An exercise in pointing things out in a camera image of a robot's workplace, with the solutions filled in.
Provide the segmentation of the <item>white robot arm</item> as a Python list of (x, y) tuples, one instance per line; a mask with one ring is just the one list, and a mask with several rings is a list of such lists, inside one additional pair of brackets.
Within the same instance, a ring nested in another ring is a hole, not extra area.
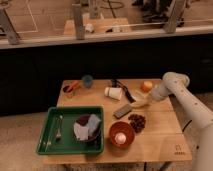
[(171, 94), (177, 98), (200, 129), (199, 149), (192, 171), (213, 171), (213, 111), (187, 89), (189, 83), (187, 75), (167, 72), (162, 81), (152, 88), (148, 101), (162, 101)]

